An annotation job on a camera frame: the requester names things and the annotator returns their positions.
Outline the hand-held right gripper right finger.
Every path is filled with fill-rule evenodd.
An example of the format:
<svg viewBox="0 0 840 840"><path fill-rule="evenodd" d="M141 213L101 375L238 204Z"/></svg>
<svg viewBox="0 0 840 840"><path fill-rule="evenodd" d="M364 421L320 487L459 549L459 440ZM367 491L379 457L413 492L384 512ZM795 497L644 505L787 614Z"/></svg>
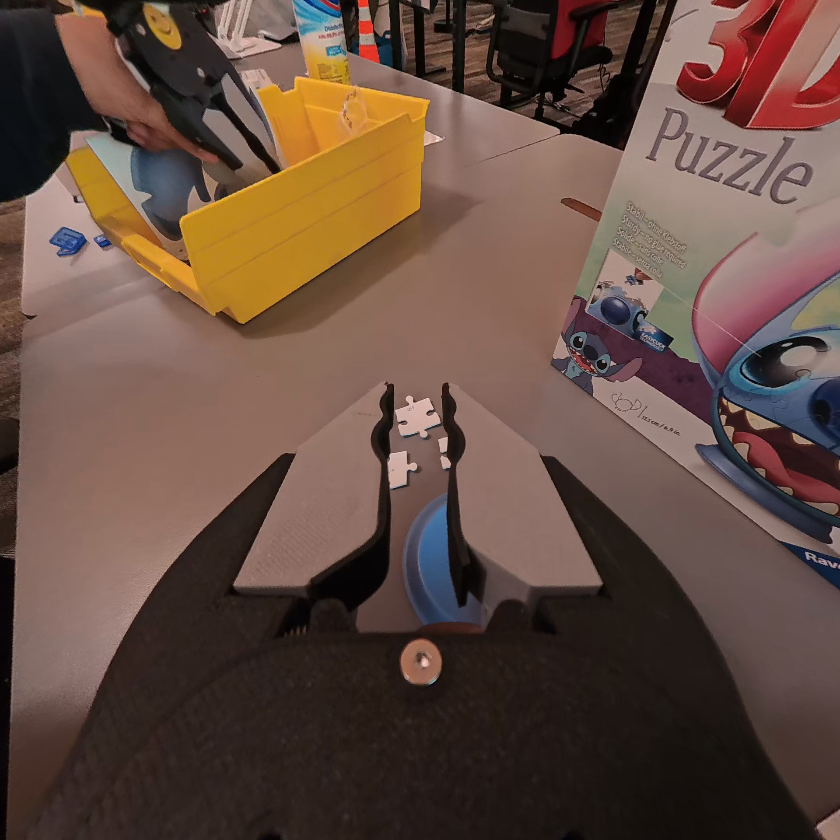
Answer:
<svg viewBox="0 0 840 840"><path fill-rule="evenodd" d="M455 384L442 390L448 436L448 566L459 606L594 595L602 578L539 451Z"/></svg>

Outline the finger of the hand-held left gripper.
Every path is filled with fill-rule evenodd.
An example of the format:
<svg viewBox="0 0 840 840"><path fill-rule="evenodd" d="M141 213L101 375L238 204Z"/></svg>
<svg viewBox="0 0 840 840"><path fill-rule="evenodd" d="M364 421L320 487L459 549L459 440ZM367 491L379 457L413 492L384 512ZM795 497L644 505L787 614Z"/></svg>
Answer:
<svg viewBox="0 0 840 840"><path fill-rule="evenodd" d="M152 97L184 137L214 154L232 172L243 169L245 153L240 146L244 138L224 112L175 91L152 91Z"/></svg>
<svg viewBox="0 0 840 840"><path fill-rule="evenodd" d="M253 92L236 70L228 69L213 87L208 128L229 156L236 175L274 175L282 171L273 134Z"/></svg>

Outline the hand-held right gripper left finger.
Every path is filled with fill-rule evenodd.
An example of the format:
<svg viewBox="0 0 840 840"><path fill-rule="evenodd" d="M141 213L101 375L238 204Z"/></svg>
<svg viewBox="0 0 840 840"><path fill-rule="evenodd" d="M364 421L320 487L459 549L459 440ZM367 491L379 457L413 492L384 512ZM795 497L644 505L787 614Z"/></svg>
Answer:
<svg viewBox="0 0 840 840"><path fill-rule="evenodd" d="M334 598L351 612L380 588L389 569L393 419L394 387L383 382L298 448L237 593Z"/></svg>

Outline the blue round puzzle stand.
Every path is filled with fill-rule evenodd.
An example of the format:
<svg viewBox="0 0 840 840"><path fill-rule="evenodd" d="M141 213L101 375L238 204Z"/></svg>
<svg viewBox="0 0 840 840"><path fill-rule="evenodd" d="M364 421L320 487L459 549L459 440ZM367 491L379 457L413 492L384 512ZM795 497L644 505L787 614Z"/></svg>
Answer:
<svg viewBox="0 0 840 840"><path fill-rule="evenodd" d="M402 555L406 594L423 625L483 625L482 606L473 595L457 602L448 562L447 494L420 511L408 530Z"/></svg>

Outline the yellow plastic bin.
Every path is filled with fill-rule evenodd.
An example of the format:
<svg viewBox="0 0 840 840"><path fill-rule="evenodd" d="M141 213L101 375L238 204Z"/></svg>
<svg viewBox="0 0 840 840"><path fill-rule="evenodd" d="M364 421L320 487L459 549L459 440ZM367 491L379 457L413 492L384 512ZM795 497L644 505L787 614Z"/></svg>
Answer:
<svg viewBox="0 0 840 840"><path fill-rule="evenodd" d="M185 215L187 261L162 248L88 145L67 164L113 245L206 312L246 323L420 207L429 100L361 87L374 127L341 143L350 88L298 77L259 90L290 166Z"/></svg>

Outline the puzzle ball cardboard box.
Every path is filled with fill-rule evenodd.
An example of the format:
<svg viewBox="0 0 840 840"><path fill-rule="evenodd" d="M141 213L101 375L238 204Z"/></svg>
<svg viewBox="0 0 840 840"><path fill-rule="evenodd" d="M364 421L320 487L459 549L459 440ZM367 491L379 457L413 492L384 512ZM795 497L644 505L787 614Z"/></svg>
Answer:
<svg viewBox="0 0 840 840"><path fill-rule="evenodd" d="M839 586L839 2L677 2L552 366Z"/></svg>

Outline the person's left hand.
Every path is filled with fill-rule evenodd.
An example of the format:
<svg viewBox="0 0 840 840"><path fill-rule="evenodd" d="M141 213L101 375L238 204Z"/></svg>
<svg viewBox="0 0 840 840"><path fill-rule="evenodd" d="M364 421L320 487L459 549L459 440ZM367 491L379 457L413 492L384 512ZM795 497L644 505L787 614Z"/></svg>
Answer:
<svg viewBox="0 0 840 840"><path fill-rule="evenodd" d="M69 63L92 110L121 121L132 142L152 151L181 149L201 161L217 163L211 152L183 137L165 111L135 79L117 43L100 17L74 14L55 18Z"/></svg>

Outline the printed blue character sheet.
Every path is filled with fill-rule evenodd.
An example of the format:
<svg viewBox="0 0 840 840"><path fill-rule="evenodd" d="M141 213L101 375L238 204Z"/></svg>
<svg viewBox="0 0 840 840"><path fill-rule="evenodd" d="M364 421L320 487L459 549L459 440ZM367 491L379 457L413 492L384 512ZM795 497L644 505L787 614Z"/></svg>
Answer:
<svg viewBox="0 0 840 840"><path fill-rule="evenodd" d="M248 161L232 171L224 163L208 164L183 150L148 151L120 142L109 133L94 133L87 140L162 248L183 261L188 260L181 230L185 215L270 176L227 116L208 110L203 120L239 159L245 154Z"/></svg>

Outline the clear plastic bag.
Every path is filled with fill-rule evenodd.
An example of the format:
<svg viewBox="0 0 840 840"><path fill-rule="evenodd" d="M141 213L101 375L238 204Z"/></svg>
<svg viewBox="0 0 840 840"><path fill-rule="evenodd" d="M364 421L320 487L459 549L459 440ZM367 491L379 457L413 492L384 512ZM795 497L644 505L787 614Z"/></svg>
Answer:
<svg viewBox="0 0 840 840"><path fill-rule="evenodd" d="M361 137L374 127L367 99L359 87L351 87L344 97L336 122L339 141L348 142Z"/></svg>

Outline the disinfecting wipes canister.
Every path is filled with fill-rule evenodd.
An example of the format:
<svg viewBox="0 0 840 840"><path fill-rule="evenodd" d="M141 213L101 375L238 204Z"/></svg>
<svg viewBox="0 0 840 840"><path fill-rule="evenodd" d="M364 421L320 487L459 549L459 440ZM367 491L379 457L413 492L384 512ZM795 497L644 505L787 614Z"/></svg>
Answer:
<svg viewBox="0 0 840 840"><path fill-rule="evenodd" d="M352 84L342 10L334 1L293 1L308 77Z"/></svg>

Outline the orange traffic cone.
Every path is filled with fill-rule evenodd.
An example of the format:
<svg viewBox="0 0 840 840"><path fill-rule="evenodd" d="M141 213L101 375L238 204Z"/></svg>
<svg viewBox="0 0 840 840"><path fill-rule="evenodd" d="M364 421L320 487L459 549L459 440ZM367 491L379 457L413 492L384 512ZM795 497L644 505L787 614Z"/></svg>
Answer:
<svg viewBox="0 0 840 840"><path fill-rule="evenodd" d="M375 41L375 28L371 17L371 9L367 0L357 1L359 56L375 64L380 64L380 54Z"/></svg>

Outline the red office chair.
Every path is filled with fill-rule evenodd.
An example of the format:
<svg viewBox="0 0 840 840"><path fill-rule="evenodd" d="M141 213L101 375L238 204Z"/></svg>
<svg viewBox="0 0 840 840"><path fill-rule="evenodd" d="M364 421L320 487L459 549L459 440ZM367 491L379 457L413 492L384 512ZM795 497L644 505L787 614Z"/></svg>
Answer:
<svg viewBox="0 0 840 840"><path fill-rule="evenodd" d="M623 2L498 2L486 58L488 78L500 86L504 109L535 100L543 118L545 98L553 103L577 92L574 76L613 59L606 47L606 20Z"/></svg>

